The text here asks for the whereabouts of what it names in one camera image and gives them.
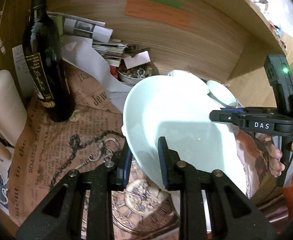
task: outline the metal bolt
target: metal bolt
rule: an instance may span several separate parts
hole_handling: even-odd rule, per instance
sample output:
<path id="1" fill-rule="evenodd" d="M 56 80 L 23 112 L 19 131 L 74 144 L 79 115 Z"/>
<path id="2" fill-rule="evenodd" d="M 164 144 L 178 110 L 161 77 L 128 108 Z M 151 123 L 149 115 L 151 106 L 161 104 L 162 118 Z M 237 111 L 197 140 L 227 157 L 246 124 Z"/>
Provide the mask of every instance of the metal bolt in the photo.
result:
<path id="1" fill-rule="evenodd" d="M 113 161 L 107 161 L 105 164 L 104 164 L 107 168 L 112 168 L 114 166 L 114 162 Z"/>
<path id="2" fill-rule="evenodd" d="M 74 176 L 76 176 L 78 173 L 79 173 L 79 172 L 78 172 L 77 170 L 70 170 L 70 171 L 68 172 L 68 174 L 69 174 L 70 177 L 74 177 Z"/>
<path id="3" fill-rule="evenodd" d="M 177 166 L 180 168 L 184 168 L 187 164 L 184 161 L 178 161 Z"/>
<path id="4" fill-rule="evenodd" d="M 223 176 L 223 172 L 221 170 L 214 170 L 213 174 L 217 177 L 222 177 Z"/>

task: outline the bottle label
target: bottle label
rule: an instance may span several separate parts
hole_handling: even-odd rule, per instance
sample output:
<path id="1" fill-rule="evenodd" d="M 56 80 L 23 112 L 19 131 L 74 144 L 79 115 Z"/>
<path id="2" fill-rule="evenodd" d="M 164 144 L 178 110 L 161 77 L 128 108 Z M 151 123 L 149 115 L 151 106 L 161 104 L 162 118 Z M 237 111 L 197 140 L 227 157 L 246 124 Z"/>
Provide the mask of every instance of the bottle label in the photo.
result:
<path id="1" fill-rule="evenodd" d="M 34 82 L 35 91 L 41 99 L 42 105 L 45 107 L 54 107 L 53 95 L 44 73 L 40 53 L 27 56 L 25 60 Z"/>

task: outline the white bowl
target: white bowl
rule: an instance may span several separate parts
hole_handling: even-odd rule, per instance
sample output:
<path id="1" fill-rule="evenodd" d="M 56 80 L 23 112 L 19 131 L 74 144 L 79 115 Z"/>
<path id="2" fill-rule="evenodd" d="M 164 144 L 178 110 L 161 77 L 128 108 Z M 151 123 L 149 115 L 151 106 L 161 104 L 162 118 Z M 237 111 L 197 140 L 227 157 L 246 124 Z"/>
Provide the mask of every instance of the white bowl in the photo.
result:
<path id="1" fill-rule="evenodd" d="M 243 166 L 227 124 L 209 119 L 219 110 L 204 93 L 190 94 L 187 87 L 171 76 L 152 76 L 137 83 L 129 92 L 123 110 L 122 132 L 149 178 L 161 189 L 158 138 L 165 136 L 168 147 L 198 170 L 220 169 L 246 191 Z"/>
<path id="2" fill-rule="evenodd" d="M 188 86 L 192 92 L 203 92 L 208 94 L 210 92 L 207 84 L 198 78 L 196 75 L 184 70 L 172 70 L 168 73 L 168 76 L 179 78 L 184 86 Z"/>
<path id="3" fill-rule="evenodd" d="M 209 80 L 207 85 L 210 89 L 209 96 L 225 107 L 236 107 L 237 100 L 234 95 L 224 85 L 214 80 Z"/>

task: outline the hand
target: hand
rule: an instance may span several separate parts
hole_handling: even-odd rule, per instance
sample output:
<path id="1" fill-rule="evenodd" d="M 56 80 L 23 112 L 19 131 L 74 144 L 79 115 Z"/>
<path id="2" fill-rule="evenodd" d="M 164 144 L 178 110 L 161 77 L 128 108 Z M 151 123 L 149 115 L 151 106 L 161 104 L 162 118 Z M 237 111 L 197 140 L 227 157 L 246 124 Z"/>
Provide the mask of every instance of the hand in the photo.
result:
<path id="1" fill-rule="evenodd" d="M 269 156 L 269 168 L 271 174 L 275 177 L 280 176 L 281 172 L 285 169 L 283 163 L 278 161 L 282 157 L 282 152 L 272 144 L 272 136 L 266 135 L 264 140 L 267 142 L 267 149 L 270 154 Z"/>

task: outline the wine bottle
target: wine bottle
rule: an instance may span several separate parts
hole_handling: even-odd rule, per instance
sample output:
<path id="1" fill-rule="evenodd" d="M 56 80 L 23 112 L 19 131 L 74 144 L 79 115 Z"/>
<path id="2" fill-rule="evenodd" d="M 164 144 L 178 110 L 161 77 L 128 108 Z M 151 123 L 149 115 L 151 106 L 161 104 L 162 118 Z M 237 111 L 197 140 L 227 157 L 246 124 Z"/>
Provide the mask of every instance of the wine bottle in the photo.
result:
<path id="1" fill-rule="evenodd" d="M 58 29 L 46 13 L 46 0 L 32 0 L 22 47 L 35 91 L 50 118 L 67 120 L 74 111 L 74 100 L 62 67 Z"/>

